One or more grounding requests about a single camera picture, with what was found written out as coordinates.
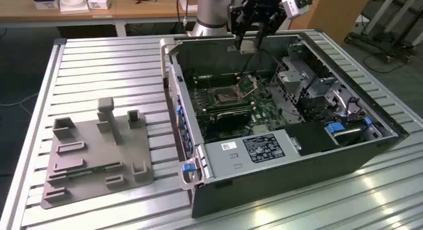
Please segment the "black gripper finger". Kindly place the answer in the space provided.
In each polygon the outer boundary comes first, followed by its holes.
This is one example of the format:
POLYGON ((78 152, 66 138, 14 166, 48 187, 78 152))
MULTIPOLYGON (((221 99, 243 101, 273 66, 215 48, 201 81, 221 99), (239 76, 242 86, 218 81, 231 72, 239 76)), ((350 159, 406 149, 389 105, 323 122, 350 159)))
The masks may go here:
POLYGON ((255 38, 257 50, 261 49, 263 38, 277 33, 286 19, 287 13, 283 8, 279 8, 274 15, 265 22, 259 23, 259 32, 255 38))
POLYGON ((230 4, 227 6, 227 27, 235 36, 234 45, 238 50, 241 50, 245 34, 250 25, 250 22, 245 19, 243 5, 230 4))

